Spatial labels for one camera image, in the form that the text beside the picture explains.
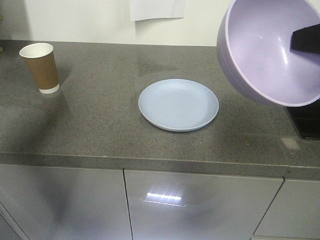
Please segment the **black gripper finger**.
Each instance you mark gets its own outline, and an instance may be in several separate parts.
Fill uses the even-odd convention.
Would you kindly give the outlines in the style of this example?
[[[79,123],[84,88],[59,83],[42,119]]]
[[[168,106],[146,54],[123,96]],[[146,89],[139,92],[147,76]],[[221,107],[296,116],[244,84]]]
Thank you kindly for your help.
[[[304,27],[292,33],[290,47],[305,53],[320,53],[320,25]]]

